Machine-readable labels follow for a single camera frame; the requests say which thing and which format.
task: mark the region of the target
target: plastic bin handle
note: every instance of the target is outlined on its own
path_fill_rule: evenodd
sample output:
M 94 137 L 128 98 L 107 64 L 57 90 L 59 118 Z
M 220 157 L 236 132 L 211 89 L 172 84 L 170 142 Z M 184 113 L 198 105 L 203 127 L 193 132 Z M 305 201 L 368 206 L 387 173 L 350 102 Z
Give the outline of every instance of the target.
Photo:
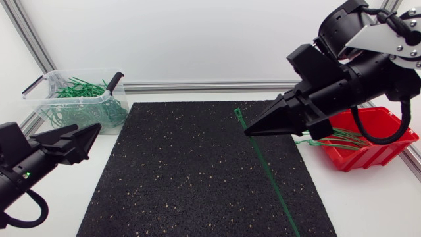
M 44 75 L 40 76 L 35 82 L 32 82 L 23 92 L 22 95 L 28 94 L 36 85 L 38 85 L 41 82 L 41 79 L 44 77 Z
M 112 95 L 112 91 L 117 86 L 118 82 L 120 81 L 121 77 L 123 77 L 124 74 L 121 72 L 117 72 L 114 77 L 111 79 L 110 83 L 108 83 L 107 90 L 110 91 L 110 94 Z

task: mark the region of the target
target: black tube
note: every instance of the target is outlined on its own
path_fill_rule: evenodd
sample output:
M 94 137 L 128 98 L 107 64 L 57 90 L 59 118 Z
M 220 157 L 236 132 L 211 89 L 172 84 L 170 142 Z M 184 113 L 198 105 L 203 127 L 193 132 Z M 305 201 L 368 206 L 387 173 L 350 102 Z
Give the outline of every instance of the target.
M 392 142 L 396 142 L 402 135 L 407 131 L 410 122 L 410 100 L 403 99 L 401 100 L 401 110 L 402 110 L 402 121 L 401 125 L 399 126 L 398 130 L 391 136 L 387 138 L 376 138 L 371 136 L 362 125 L 360 117 L 358 115 L 357 107 L 351 107 L 351 113 L 353 114 L 355 124 L 357 125 L 358 129 L 360 130 L 361 134 L 367 138 L 368 141 L 375 143 L 375 144 L 390 144 Z
M 107 90 L 110 91 L 110 94 L 112 95 L 112 91 L 117 86 L 118 82 L 120 81 L 121 77 L 123 77 L 124 74 L 121 72 L 117 72 L 114 77 L 111 79 L 110 83 L 108 83 Z
M 48 216 L 48 205 L 47 202 L 37 193 L 32 190 L 26 191 L 26 193 L 39 205 L 41 208 L 41 215 L 35 221 L 21 221 L 15 218 L 10 218 L 9 225 L 18 228 L 33 228 L 42 224 Z

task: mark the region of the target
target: red plastic bin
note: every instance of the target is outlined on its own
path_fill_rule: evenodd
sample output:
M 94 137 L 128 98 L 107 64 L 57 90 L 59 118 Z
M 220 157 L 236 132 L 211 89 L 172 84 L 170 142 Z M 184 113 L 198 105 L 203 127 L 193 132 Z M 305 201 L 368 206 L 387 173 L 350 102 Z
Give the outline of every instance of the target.
M 401 123 L 399 118 L 384 107 L 359 109 L 359 115 L 367 132 L 378 138 L 385 138 L 392 135 L 396 132 Z M 330 123 L 333 127 L 359 132 L 350 110 L 331 117 Z M 399 140 L 387 145 L 378 145 L 368 142 L 370 146 L 362 147 L 358 151 L 340 149 L 326 145 L 323 145 L 322 147 L 340 171 L 348 172 L 351 169 L 356 168 L 367 169 L 372 165 L 386 165 L 408 145 L 418 139 L 418 135 L 408 128 Z M 322 140 L 320 142 L 332 143 L 329 140 Z M 347 142 L 334 141 L 334 143 L 351 145 Z

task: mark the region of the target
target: clear plastic bin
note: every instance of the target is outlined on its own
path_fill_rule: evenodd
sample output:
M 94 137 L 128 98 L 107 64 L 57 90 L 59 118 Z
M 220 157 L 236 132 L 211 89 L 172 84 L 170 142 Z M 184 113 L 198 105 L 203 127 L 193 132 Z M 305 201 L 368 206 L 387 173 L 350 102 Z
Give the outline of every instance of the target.
M 100 134 L 119 134 L 129 112 L 120 71 L 100 68 L 48 72 L 22 92 L 23 99 L 53 128 L 71 124 L 83 128 L 98 122 L 102 126 Z M 75 78 L 103 88 L 104 93 L 61 98 L 62 89 L 72 87 Z

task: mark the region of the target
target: screw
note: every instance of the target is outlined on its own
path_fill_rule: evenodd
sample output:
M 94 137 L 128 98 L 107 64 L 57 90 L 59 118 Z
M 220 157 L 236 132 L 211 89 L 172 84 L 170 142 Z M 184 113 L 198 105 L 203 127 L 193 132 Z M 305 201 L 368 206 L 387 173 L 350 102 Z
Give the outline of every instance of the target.
M 408 14 L 409 14 L 410 16 L 415 15 L 415 13 L 416 13 L 416 9 L 415 9 L 415 8 L 411 8 L 411 9 L 409 10 L 409 12 L 408 12 Z
M 416 20 L 411 20 L 411 22 L 409 23 L 410 27 L 414 27 L 416 26 Z

